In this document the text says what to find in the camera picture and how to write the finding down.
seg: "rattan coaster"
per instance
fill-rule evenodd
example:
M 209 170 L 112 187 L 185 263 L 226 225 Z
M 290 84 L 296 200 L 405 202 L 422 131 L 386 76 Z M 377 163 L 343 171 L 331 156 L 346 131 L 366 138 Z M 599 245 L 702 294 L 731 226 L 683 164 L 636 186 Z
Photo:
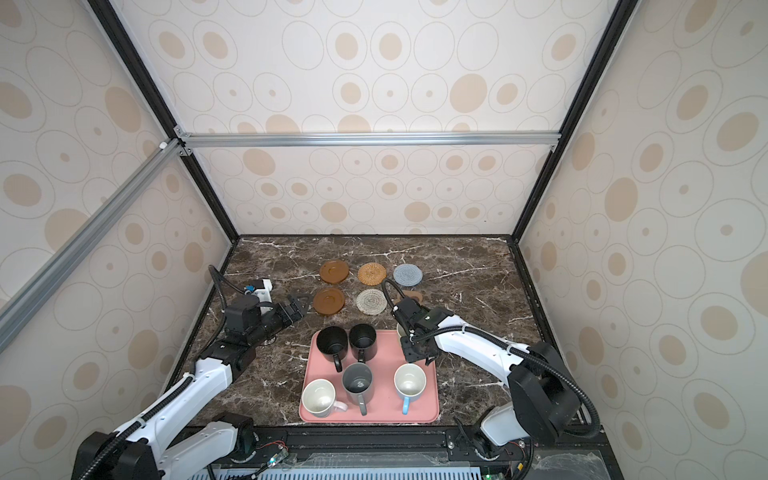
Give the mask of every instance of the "rattan coaster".
M 357 270 L 357 278 L 366 285 L 379 285 L 386 278 L 386 268 L 376 262 L 366 263 Z
M 366 315 L 379 315 L 386 308 L 386 299 L 384 293 L 376 288 L 363 290 L 358 296 L 357 308 Z
M 411 263 L 404 263 L 395 268 L 395 281 L 403 286 L 419 285 L 424 274 L 421 269 Z

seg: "wooden coaster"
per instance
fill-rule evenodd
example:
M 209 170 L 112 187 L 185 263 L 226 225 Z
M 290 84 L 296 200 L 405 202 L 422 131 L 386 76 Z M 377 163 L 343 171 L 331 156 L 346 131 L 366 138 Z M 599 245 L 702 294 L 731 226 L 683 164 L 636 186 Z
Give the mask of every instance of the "wooden coaster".
M 386 278 L 386 268 L 376 262 L 366 263 L 357 270 L 357 278 L 366 285 L 379 285 Z
M 415 299 L 419 304 L 424 302 L 424 296 L 421 292 L 417 292 L 415 290 L 403 290 L 402 291 L 406 296 L 410 296 L 411 298 Z M 402 298 L 398 298 L 393 303 L 397 305 L 397 303 L 402 300 Z
M 349 265 L 341 260 L 331 260 L 320 267 L 320 279 L 331 285 L 343 282 L 348 275 Z
M 344 308 L 344 293 L 337 288 L 324 288 L 315 295 L 312 306 L 320 315 L 338 313 Z

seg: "polka dot wallpaper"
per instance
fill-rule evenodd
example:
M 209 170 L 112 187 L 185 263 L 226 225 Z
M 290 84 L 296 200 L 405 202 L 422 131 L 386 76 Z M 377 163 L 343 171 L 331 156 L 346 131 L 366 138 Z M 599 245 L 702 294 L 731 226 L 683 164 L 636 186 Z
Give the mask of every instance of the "polka dot wallpaper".
M 124 0 L 189 132 L 558 130 L 615 0 Z
M 75 0 L 0 7 L 0 308 L 165 136 Z
M 229 241 L 171 161 L 0 354 L 0 478 L 69 478 L 161 394 Z
M 510 233 L 548 145 L 201 148 L 242 234 Z
M 521 243 L 625 478 L 768 468 L 767 19 L 644 2 Z

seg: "black cable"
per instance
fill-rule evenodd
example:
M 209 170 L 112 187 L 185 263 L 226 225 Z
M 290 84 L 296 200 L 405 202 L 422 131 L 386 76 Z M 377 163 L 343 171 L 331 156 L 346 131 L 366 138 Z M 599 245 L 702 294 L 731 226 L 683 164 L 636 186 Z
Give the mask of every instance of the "black cable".
M 263 467 L 256 470 L 254 473 L 247 475 L 240 475 L 238 477 L 229 477 L 227 480 L 256 480 L 256 477 L 264 473 L 269 468 L 269 464 L 265 464 Z
M 533 439 L 528 439 L 528 444 L 525 447 L 528 452 L 523 452 L 523 469 L 518 470 L 517 474 L 512 476 L 512 480 L 523 480 L 533 465 Z
M 159 411 L 164 409 L 169 403 L 173 402 L 176 397 L 178 397 L 187 387 L 193 382 L 193 378 L 188 376 L 184 381 L 179 385 L 173 392 L 171 392 L 167 397 L 162 399 L 160 403 L 152 407 L 152 409 L 144 413 L 141 416 L 141 419 L 145 422 L 157 415 Z M 85 468 L 82 475 L 80 475 L 78 480 L 87 480 L 91 475 L 96 472 L 96 470 L 101 466 L 102 463 L 104 463 L 104 460 L 114 452 L 114 450 L 119 447 L 123 442 L 125 442 L 125 439 L 127 439 L 133 432 L 136 432 L 141 427 L 141 423 L 139 421 L 131 423 L 128 428 L 120 432 L 120 434 L 112 439 L 111 442 L 105 446 L 101 452 L 98 453 L 94 457 L 94 459 L 91 461 L 90 464 L 88 464 L 88 467 Z
M 415 336 L 412 338 L 412 341 L 414 343 L 421 342 L 422 340 L 431 339 L 432 337 L 441 335 L 443 333 L 461 332 L 461 331 L 467 332 L 467 333 L 474 333 L 475 335 L 488 340 L 494 345 L 499 346 L 500 348 L 503 348 L 504 350 L 507 350 L 508 352 L 516 356 L 519 356 L 522 359 L 526 359 L 529 362 L 534 363 L 535 365 L 546 370 L 553 376 L 557 377 L 558 380 L 560 380 L 565 385 L 567 385 L 568 388 L 571 389 L 571 391 L 573 391 L 573 393 L 576 394 L 579 400 L 581 400 L 581 403 L 584 405 L 584 407 L 587 409 L 587 412 L 589 413 L 589 418 L 591 421 L 589 425 L 589 430 L 587 430 L 586 432 L 574 432 L 574 431 L 564 430 L 564 433 L 567 433 L 574 437 L 580 437 L 583 439 L 591 439 L 595 437 L 598 433 L 600 433 L 600 415 L 598 414 L 598 409 L 594 407 L 594 403 L 592 403 L 592 401 L 589 399 L 589 397 L 584 392 L 584 390 L 579 388 L 579 386 L 576 385 L 575 382 L 571 381 L 567 376 L 563 375 L 559 370 L 557 370 L 555 367 L 545 362 L 544 360 L 541 360 L 537 356 L 533 356 L 530 353 L 526 353 L 526 352 L 523 352 L 522 350 L 516 349 L 515 347 L 509 346 L 509 344 L 506 343 L 504 340 L 498 339 L 484 330 L 476 329 L 474 326 L 447 326 L 441 329 L 434 330 L 429 333 L 425 333 L 424 335 L 421 335 L 421 336 Z
M 392 297 L 389 296 L 389 292 L 386 291 L 387 284 L 395 287 L 395 290 L 397 290 L 397 293 L 400 295 L 400 298 L 405 298 L 406 295 L 402 292 L 402 289 L 397 283 L 394 282 L 394 280 L 391 280 L 390 278 L 385 278 L 384 280 L 382 280 L 382 292 L 384 293 L 384 299 L 386 300 L 387 305 L 389 305 L 389 308 L 393 309 L 395 308 L 395 304 L 392 301 Z
M 214 330 L 211 336 L 208 337 L 208 341 L 205 342 L 205 345 L 203 346 L 203 349 L 200 351 L 200 353 L 208 350 L 208 348 L 213 345 L 214 342 L 216 342 L 216 339 L 219 338 L 221 331 L 224 329 L 224 310 L 227 309 L 227 298 L 224 296 L 224 293 L 221 289 L 222 280 L 234 290 L 240 293 L 243 292 L 242 290 L 238 289 L 237 286 L 233 285 L 229 280 L 224 278 L 224 275 L 222 275 L 219 270 L 216 270 L 215 266 L 209 265 L 208 273 L 210 273 L 210 278 L 214 281 L 214 289 L 216 289 L 216 293 L 219 295 L 219 302 L 221 303 L 221 320 L 219 320 L 218 325 L 216 325 L 216 330 Z
M 230 282 L 229 279 L 227 279 L 219 270 L 217 270 L 215 266 L 209 265 L 208 266 L 208 271 L 209 272 L 210 272 L 211 268 L 214 269 L 214 271 L 211 272 L 211 277 L 213 277 L 214 274 L 217 275 L 219 277 L 219 280 L 224 282 L 229 288 L 231 288 L 232 290 L 234 290 L 234 291 L 236 291 L 238 293 L 241 293 L 241 294 L 245 295 L 245 292 L 243 291 L 243 289 L 241 289 L 240 287 L 238 287 L 234 283 Z

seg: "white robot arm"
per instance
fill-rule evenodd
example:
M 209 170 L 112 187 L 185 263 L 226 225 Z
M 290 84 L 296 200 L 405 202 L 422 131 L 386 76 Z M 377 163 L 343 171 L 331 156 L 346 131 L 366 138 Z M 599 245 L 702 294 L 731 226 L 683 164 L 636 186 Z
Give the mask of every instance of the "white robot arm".
M 400 293 L 402 299 L 397 305 L 387 285 Z M 426 359 L 429 364 L 442 352 L 454 353 L 509 388 L 511 401 L 489 409 L 474 425 L 463 426 L 457 420 L 459 430 L 481 457 L 495 456 L 508 442 L 524 437 L 552 444 L 564 433 L 588 438 L 599 433 L 596 408 L 551 345 L 510 342 L 475 328 L 446 308 L 426 308 L 403 295 L 390 279 L 384 280 L 382 291 L 392 316 L 409 333 L 400 339 L 408 362 Z M 590 429 L 570 432 L 566 427 L 582 403 L 590 416 Z
M 225 455 L 240 460 L 252 455 L 257 441 L 253 419 L 233 413 L 220 415 L 195 435 L 168 447 L 214 396 L 243 373 L 257 346 L 306 314 L 306 306 L 291 295 L 287 305 L 272 303 L 271 290 L 269 280 L 246 289 L 224 311 L 225 336 L 210 342 L 193 372 L 185 373 L 151 406 L 111 434 L 95 432 L 85 439 L 75 457 L 72 479 L 187 480 Z

